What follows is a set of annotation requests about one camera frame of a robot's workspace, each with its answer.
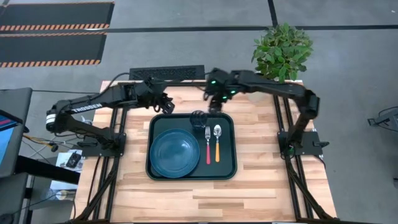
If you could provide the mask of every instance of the wooden table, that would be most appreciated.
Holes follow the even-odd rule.
[[[108,82],[103,82],[102,89]],[[195,87],[168,87],[174,98],[174,113],[207,111],[203,92]],[[237,94],[223,106],[234,121],[238,171],[230,180],[221,181],[154,181],[145,171],[149,122],[157,113],[152,108],[130,110],[127,115],[127,144],[119,165],[113,202],[112,222],[270,222],[292,221],[294,211],[290,197],[285,162],[280,158],[276,133],[279,131],[271,95]],[[294,120],[298,111],[291,102]],[[94,125],[109,126],[112,110],[96,110]],[[97,158],[84,162],[76,193],[76,211],[86,207]],[[302,156],[309,191],[332,216],[335,208],[323,164],[313,156]],[[96,192],[101,163],[96,175]],[[305,217],[302,194],[298,197]],[[102,200],[99,217],[104,217]]]

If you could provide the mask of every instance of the dark teal plate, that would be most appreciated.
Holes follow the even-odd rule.
[[[162,176],[179,178],[198,165],[199,143],[188,131],[170,129],[158,135],[150,147],[150,163]]]

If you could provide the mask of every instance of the orange-handled spoon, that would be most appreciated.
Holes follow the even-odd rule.
[[[220,144],[218,143],[218,138],[221,136],[221,126],[220,125],[217,124],[214,127],[213,134],[217,138],[217,143],[216,143],[216,162],[219,162],[220,161]]]

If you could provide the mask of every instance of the potted plant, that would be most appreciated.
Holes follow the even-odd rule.
[[[251,62],[256,59],[256,70],[265,78],[296,80],[297,72],[307,70],[303,63],[311,55],[312,40],[302,30],[288,23],[269,28],[265,36],[254,39],[256,49]]]

